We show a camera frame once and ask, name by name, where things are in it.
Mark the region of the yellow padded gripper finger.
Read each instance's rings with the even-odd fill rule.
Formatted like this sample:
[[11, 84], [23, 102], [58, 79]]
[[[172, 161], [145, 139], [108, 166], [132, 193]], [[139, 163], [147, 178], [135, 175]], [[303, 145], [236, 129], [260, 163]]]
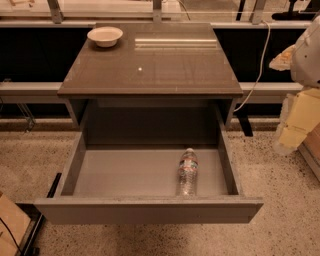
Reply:
[[279, 53], [275, 58], [269, 63], [271, 69], [277, 71], [285, 71], [290, 69], [292, 54], [295, 50], [295, 46], [291, 45]]
[[296, 95], [288, 94], [282, 104], [273, 149], [280, 155], [291, 154], [319, 123], [319, 89], [308, 88]]

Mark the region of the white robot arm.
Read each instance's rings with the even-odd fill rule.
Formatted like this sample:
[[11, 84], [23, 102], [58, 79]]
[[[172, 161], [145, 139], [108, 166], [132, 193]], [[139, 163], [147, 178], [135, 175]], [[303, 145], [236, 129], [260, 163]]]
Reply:
[[303, 86], [283, 101], [273, 149], [280, 155], [295, 151], [320, 123], [320, 17], [317, 16], [296, 43], [269, 64], [274, 70], [289, 70], [291, 79]]

